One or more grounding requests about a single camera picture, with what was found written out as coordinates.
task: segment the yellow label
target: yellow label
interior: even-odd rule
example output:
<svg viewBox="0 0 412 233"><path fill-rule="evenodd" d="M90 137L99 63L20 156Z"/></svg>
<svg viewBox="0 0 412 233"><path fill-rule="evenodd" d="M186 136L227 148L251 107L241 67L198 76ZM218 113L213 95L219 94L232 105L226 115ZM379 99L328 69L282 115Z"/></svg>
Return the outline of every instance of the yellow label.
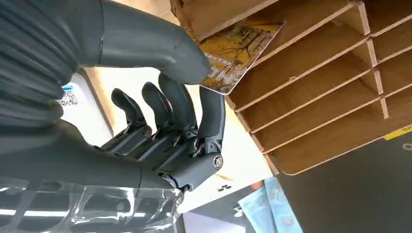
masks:
<svg viewBox="0 0 412 233"><path fill-rule="evenodd" d="M408 125L407 127L402 128L400 130L397 130L397 131L394 131L390 134L387 134L384 138L385 138L385 140L391 140L393 138L399 137L399 136L404 135L406 133L409 133L411 131L412 131L412 124Z"/></svg>

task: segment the wooden shelf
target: wooden shelf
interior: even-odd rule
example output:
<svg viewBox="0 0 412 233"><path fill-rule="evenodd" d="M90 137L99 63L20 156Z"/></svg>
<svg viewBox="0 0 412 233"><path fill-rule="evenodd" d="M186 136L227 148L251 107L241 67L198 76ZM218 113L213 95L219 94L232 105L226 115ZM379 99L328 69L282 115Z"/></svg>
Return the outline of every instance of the wooden shelf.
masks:
<svg viewBox="0 0 412 233"><path fill-rule="evenodd" d="M410 0L365 0L372 36L379 36L412 18Z"/></svg>
<svg viewBox="0 0 412 233"><path fill-rule="evenodd" d="M412 122L412 0L171 1L196 39L247 16L285 22L225 97L285 173Z"/></svg>
<svg viewBox="0 0 412 233"><path fill-rule="evenodd" d="M262 10L259 15L286 23L254 66L353 8L354 5L347 0L282 0Z"/></svg>
<svg viewBox="0 0 412 233"><path fill-rule="evenodd" d="M376 93L355 80L257 132L256 138L268 153L378 100Z"/></svg>
<svg viewBox="0 0 412 233"><path fill-rule="evenodd" d="M373 39L378 62L382 63L412 49L412 19Z"/></svg>
<svg viewBox="0 0 412 233"><path fill-rule="evenodd" d="M301 137L269 154L289 175L298 174L349 151L380 139L387 133L412 122L412 89L408 88L387 100L390 118L370 104L319 130Z"/></svg>
<svg viewBox="0 0 412 233"><path fill-rule="evenodd" d="M384 95L393 95L412 85L412 50L378 65Z"/></svg>
<svg viewBox="0 0 412 233"><path fill-rule="evenodd" d="M183 12L194 36L203 40L277 1L194 0L183 5Z"/></svg>
<svg viewBox="0 0 412 233"><path fill-rule="evenodd" d="M367 38L327 23L251 69L230 94L239 112L361 45Z"/></svg>
<svg viewBox="0 0 412 233"><path fill-rule="evenodd" d="M368 71L367 64L352 53L347 53L243 110L243 117L251 132L256 133L363 76ZM265 112L256 114L259 109L265 109Z"/></svg>

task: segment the transparent plastic cover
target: transparent plastic cover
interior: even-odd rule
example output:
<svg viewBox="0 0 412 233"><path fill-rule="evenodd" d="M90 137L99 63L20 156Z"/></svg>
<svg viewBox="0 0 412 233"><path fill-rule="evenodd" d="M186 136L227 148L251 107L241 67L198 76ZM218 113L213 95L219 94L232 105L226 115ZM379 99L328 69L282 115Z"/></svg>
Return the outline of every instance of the transparent plastic cover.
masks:
<svg viewBox="0 0 412 233"><path fill-rule="evenodd" d="M38 184L0 177L2 233L146 233L172 226L178 189Z"/></svg>

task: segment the card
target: card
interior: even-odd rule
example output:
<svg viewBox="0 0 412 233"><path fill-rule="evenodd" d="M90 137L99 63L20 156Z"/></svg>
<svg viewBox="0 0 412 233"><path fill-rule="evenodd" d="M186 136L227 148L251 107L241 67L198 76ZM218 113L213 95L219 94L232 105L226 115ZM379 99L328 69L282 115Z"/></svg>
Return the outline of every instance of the card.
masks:
<svg viewBox="0 0 412 233"><path fill-rule="evenodd" d="M212 66L201 86L228 95L282 26L251 16L199 42Z"/></svg>

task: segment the qr code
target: qr code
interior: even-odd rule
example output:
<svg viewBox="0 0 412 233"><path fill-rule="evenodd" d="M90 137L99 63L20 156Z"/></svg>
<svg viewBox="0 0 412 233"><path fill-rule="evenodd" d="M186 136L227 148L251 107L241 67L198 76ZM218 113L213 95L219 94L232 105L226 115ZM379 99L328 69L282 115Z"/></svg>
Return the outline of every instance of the qr code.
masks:
<svg viewBox="0 0 412 233"><path fill-rule="evenodd" d="M57 100L57 102L61 104L62 106L79 104L79 102L77 101L76 97L73 94L73 90L65 90L63 98L61 100Z"/></svg>

